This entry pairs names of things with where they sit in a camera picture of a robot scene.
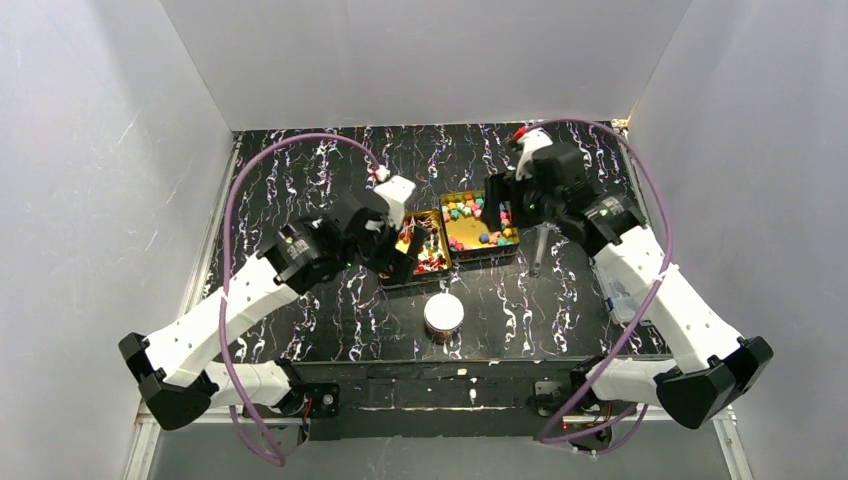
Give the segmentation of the tin of lollipops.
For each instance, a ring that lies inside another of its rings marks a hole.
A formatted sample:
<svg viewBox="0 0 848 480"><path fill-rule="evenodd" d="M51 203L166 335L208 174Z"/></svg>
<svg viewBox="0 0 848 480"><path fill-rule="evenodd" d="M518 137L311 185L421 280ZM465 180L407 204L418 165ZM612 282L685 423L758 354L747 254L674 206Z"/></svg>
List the tin of lollipops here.
<svg viewBox="0 0 848 480"><path fill-rule="evenodd" d="M419 227L425 232L422 248L417 254L418 265L411 278L405 283L391 280L386 275L380 274L378 284L385 290L435 282L444 278L452 268L441 211L430 209L407 213L404 217L403 230L396 242L396 248L399 251L408 252L414 227Z"/></svg>

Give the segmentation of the clear plastic scoop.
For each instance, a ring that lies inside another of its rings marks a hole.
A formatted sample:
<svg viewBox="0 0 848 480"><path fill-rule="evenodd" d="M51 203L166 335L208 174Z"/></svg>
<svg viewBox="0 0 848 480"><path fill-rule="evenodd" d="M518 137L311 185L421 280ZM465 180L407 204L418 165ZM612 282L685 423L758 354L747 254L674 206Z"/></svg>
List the clear plastic scoop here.
<svg viewBox="0 0 848 480"><path fill-rule="evenodd" d="M536 242L534 246L534 255L529 263L529 275L538 277L541 273L542 262L547 251L548 238L553 226L550 223L542 223L535 227Z"/></svg>

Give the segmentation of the round white jar lid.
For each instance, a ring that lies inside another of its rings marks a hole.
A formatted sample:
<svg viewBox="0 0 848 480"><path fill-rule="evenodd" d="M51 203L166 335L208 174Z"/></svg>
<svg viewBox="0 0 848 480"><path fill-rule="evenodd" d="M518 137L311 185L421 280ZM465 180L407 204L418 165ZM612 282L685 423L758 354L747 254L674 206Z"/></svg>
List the round white jar lid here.
<svg viewBox="0 0 848 480"><path fill-rule="evenodd" d="M464 320L465 310L458 297L449 293L432 296L424 306L425 326L433 335L450 336Z"/></svg>

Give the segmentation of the tin of star candies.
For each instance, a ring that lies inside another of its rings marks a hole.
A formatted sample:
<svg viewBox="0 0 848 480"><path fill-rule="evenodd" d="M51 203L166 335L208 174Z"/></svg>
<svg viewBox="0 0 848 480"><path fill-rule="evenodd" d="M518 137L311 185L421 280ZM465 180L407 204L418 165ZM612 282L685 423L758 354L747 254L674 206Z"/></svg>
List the tin of star candies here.
<svg viewBox="0 0 848 480"><path fill-rule="evenodd" d="M458 263L514 256L519 234L513 225L511 205L502 202L495 208L498 223L490 230L483 219L486 206L482 190L443 194L440 207L451 259Z"/></svg>

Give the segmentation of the clear round jar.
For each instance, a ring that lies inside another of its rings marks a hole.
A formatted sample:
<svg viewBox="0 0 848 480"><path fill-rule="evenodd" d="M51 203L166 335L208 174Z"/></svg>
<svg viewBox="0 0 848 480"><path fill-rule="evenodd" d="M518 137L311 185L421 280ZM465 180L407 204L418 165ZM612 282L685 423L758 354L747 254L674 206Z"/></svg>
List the clear round jar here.
<svg viewBox="0 0 848 480"><path fill-rule="evenodd" d="M450 342L455 342L459 339L460 330L459 329L451 329L451 330L427 330L428 338L436 344L446 344Z"/></svg>

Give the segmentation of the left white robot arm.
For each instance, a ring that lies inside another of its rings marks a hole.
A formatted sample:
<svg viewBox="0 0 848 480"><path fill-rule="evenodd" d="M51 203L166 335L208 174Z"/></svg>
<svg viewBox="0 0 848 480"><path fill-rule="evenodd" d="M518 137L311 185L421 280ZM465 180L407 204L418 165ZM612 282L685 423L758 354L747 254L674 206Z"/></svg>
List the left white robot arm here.
<svg viewBox="0 0 848 480"><path fill-rule="evenodd" d="M227 285L182 317L152 334L121 339L121 356L161 428L180 429L243 397L280 409L303 396L302 380L283 362L228 367L224 353L264 317L354 265L409 280L426 233L414 228L406 252L396 244L414 191L412 182L400 179L344 193L332 209L282 226Z"/></svg>

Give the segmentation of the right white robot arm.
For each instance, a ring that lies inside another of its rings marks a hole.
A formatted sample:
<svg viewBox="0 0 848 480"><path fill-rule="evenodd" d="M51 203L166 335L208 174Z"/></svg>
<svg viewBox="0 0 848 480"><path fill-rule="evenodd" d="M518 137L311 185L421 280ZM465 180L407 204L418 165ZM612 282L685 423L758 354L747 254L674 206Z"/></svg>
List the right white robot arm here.
<svg viewBox="0 0 848 480"><path fill-rule="evenodd" d="M573 369L574 392L543 427L575 406L622 401L663 408L697 429L746 393L773 358L760 336L745 338L716 314L671 262L639 207L603 191L584 170L577 147L529 134L509 141L518 166L489 176L482 218L495 228L505 212L519 229L552 224L578 244L594 267L620 283L640 305L628 326L647 316L669 346L667 361L620 358L613 347Z"/></svg>

